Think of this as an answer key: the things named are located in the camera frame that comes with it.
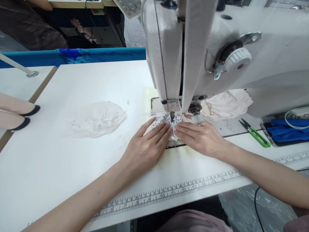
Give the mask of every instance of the white cable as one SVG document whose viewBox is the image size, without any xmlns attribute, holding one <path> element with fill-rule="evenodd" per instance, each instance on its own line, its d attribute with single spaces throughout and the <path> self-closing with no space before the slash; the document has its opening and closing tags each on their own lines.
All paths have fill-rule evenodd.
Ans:
<svg viewBox="0 0 309 232">
<path fill-rule="evenodd" d="M 300 107 L 300 108 L 296 108 L 296 109 L 293 109 L 293 110 L 299 110 L 299 109 L 309 109 L 309 107 Z M 291 117 L 291 116 L 292 116 L 292 117 L 295 116 L 294 114 L 291 113 L 291 111 L 292 111 L 292 110 L 286 112 L 285 115 L 284 115 L 284 120 L 286 121 L 286 123 L 287 123 L 290 127 L 294 128 L 294 129 L 298 129 L 298 130 L 303 130 L 303 129 L 309 128 L 309 126 L 306 126 L 306 127 L 297 127 L 297 126 L 291 125 L 291 124 L 287 121 L 287 118 L 289 118 L 289 117 Z"/>
<path fill-rule="evenodd" d="M 145 5 L 145 2 L 146 2 L 147 0 L 144 0 L 143 2 L 142 2 L 142 5 L 141 5 L 141 23 L 142 23 L 142 27 L 143 27 L 143 29 L 144 29 L 144 31 L 145 31 L 145 28 L 144 28 L 144 18 L 143 18 L 143 14 L 144 14 L 144 5 Z"/>
</svg>

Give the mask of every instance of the tabletop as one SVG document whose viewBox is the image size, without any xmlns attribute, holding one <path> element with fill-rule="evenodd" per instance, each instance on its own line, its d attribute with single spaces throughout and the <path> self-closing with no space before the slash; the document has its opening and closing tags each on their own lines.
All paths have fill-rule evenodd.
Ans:
<svg viewBox="0 0 309 232">
<path fill-rule="evenodd" d="M 0 92 L 34 103 L 45 88 L 57 68 L 55 66 L 29 67 L 39 75 L 28 78 L 26 73 L 17 68 L 0 69 Z M 0 151 L 11 136 L 10 132 L 0 129 Z"/>
<path fill-rule="evenodd" d="M 37 99 L 41 110 L 0 153 L 0 231 L 20 231 L 87 186 L 117 162 L 143 122 L 142 88 L 153 87 L 147 61 L 61 65 Z M 73 138 L 67 116 L 82 106 L 112 101 L 127 114 L 109 135 Z M 264 148 L 248 133 L 226 140 L 299 169 L 308 143 Z M 184 146 L 166 150 L 152 170 L 110 201 L 83 229 L 92 231 L 251 181 L 232 166 Z"/>
<path fill-rule="evenodd" d="M 85 8 L 86 0 L 48 0 L 53 8 Z M 117 7 L 113 0 L 87 1 L 88 9 L 103 9 L 105 6 Z"/>
</svg>

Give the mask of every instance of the lace fabric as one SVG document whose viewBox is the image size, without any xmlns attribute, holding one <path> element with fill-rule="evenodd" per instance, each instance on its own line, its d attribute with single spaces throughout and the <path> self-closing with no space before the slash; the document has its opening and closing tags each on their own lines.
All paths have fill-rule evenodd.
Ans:
<svg viewBox="0 0 309 232">
<path fill-rule="evenodd" d="M 156 117 L 155 121 L 150 125 L 150 127 L 147 129 L 146 133 L 148 133 L 151 129 L 155 128 L 159 124 L 165 122 L 170 124 L 171 128 L 173 129 L 173 132 L 169 138 L 169 141 L 177 141 L 179 138 L 174 134 L 175 131 L 175 125 L 179 122 L 191 122 L 191 119 L 188 119 L 184 117 L 180 112 L 175 112 L 175 118 L 174 121 L 171 121 L 171 115 L 169 112 L 153 112 L 150 111 L 149 113 L 144 114 L 144 121 L 148 121 L 152 117 Z"/>
<path fill-rule="evenodd" d="M 243 89 L 229 90 L 203 100 L 201 113 L 210 121 L 227 120 L 246 113 L 252 103 Z"/>
<path fill-rule="evenodd" d="M 69 120 L 68 132 L 77 138 L 98 138 L 114 132 L 126 118 L 125 111 L 111 101 L 87 105 Z"/>
</svg>

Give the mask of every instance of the hand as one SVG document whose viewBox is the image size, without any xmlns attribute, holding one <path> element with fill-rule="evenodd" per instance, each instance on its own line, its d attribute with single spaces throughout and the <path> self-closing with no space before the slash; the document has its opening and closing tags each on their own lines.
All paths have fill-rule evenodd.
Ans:
<svg viewBox="0 0 309 232">
<path fill-rule="evenodd" d="M 203 155 L 219 158 L 229 150 L 232 143 L 226 141 L 214 125 L 205 121 L 200 126 L 190 122 L 180 122 L 175 126 L 175 135 L 185 144 Z"/>
<path fill-rule="evenodd" d="M 161 123 L 146 135 L 147 128 L 155 117 L 147 121 L 130 140 L 126 151 L 120 159 L 121 168 L 126 169 L 130 181 L 135 180 L 152 168 L 162 157 L 168 139 L 172 133 L 169 124 Z"/>
</svg>

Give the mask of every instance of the blue fabric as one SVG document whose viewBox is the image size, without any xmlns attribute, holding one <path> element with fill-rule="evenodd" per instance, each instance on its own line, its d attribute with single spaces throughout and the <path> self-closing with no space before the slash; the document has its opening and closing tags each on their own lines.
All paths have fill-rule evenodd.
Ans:
<svg viewBox="0 0 309 232">
<path fill-rule="evenodd" d="M 78 49 L 80 57 L 69 63 L 95 63 L 113 61 L 145 60 L 146 49 L 138 48 L 92 48 Z"/>
<path fill-rule="evenodd" d="M 49 51 L 10 52 L 3 55 L 25 67 L 57 66 L 72 63 L 95 63 L 113 61 L 145 60 L 146 49 L 134 48 L 92 48 L 56 49 Z M 12 68 L 0 60 L 0 68 Z"/>
<path fill-rule="evenodd" d="M 309 126 L 308 119 L 287 119 L 293 126 L 305 127 Z M 287 142 L 295 140 L 309 141 L 309 128 L 298 130 L 290 127 L 284 119 L 272 119 L 273 127 L 267 128 L 271 133 L 271 137 L 277 142 Z"/>
<path fill-rule="evenodd" d="M 68 63 L 67 57 L 57 50 L 8 52 L 3 55 L 25 67 L 60 66 Z M 0 68 L 12 68 L 12 66 L 0 60 Z"/>
<path fill-rule="evenodd" d="M 58 49 L 61 54 L 68 57 L 70 60 L 76 60 L 80 56 L 80 53 L 77 48 L 73 49 Z"/>
</svg>

